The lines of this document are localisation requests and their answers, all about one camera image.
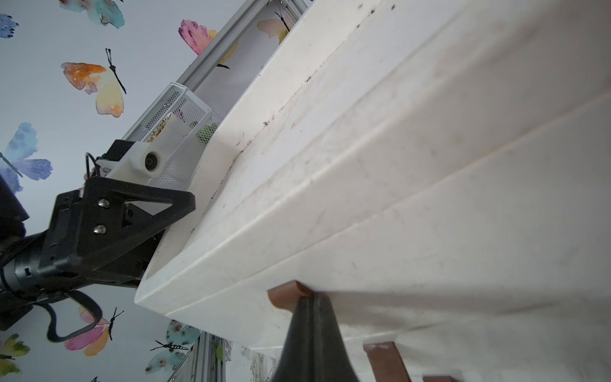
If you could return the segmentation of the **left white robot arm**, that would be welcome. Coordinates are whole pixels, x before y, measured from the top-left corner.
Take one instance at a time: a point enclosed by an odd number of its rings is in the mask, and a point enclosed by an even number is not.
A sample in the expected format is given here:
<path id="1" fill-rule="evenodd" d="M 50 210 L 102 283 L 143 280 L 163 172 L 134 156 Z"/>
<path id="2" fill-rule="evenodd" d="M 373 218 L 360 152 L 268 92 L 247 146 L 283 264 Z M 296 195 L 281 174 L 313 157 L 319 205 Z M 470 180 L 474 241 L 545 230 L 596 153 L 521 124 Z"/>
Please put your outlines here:
<path id="1" fill-rule="evenodd" d="M 11 328 L 35 306 L 50 316 L 52 343 L 94 329 L 103 311 L 81 288 L 137 288 L 163 232 L 195 208 L 188 191 L 89 178 L 84 189 L 58 195 L 49 228 L 28 236 L 27 213 L 1 184 L 1 329 Z M 65 299 L 80 304 L 93 320 L 60 336 L 52 305 Z"/>

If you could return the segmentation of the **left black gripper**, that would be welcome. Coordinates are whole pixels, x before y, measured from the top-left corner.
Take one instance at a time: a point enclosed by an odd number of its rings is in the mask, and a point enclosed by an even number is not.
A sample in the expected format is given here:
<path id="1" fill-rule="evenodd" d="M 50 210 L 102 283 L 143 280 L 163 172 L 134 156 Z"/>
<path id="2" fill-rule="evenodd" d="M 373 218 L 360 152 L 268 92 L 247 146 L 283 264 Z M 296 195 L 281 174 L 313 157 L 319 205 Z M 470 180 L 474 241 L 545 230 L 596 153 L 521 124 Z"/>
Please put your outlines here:
<path id="1" fill-rule="evenodd" d="M 83 191 L 58 197 L 35 283 L 45 289 L 136 288 L 159 234 L 195 208 L 187 191 L 90 178 Z"/>

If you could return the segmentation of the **white plastic drawer cabinet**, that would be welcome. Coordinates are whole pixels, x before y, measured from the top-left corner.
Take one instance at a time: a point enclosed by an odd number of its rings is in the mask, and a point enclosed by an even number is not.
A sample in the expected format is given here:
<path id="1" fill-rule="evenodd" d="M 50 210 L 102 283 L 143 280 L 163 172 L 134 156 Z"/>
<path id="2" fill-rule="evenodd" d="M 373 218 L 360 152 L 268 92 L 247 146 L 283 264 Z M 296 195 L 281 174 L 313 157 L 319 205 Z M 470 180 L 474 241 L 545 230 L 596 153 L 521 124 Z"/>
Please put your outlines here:
<path id="1" fill-rule="evenodd" d="M 279 357 L 332 300 L 353 369 L 610 379 L 608 1 L 317 1 L 219 126 L 138 305 Z"/>

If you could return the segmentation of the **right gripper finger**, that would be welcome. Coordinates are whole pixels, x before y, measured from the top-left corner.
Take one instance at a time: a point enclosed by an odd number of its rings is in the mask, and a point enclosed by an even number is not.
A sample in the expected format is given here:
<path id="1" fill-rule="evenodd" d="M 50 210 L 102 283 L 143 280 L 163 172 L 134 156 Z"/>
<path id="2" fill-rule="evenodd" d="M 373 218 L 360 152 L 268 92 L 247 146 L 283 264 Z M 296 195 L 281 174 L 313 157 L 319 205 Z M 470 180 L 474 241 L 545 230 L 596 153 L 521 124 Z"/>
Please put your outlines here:
<path id="1" fill-rule="evenodd" d="M 299 299 L 272 380 L 358 380 L 326 294 Z"/>

